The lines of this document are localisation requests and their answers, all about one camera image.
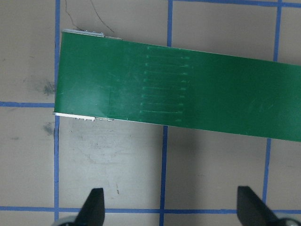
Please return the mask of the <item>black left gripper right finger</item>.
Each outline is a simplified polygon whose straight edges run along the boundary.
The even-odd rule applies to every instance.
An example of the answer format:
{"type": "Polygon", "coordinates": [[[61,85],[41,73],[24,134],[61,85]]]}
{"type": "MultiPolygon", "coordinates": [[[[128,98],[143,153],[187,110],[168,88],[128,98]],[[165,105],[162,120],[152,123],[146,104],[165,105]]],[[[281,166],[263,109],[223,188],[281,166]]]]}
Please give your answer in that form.
{"type": "Polygon", "coordinates": [[[279,221],[248,186],[237,188],[237,217],[243,226],[276,226],[279,221]]]}

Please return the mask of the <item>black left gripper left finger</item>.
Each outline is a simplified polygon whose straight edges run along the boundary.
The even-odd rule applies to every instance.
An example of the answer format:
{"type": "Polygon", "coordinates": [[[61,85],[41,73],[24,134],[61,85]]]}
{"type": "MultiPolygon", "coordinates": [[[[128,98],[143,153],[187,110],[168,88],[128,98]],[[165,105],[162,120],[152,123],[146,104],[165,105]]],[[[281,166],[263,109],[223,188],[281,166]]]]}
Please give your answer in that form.
{"type": "Polygon", "coordinates": [[[104,223],[104,192],[102,188],[93,188],[78,213],[76,226],[102,226],[104,223]]]}

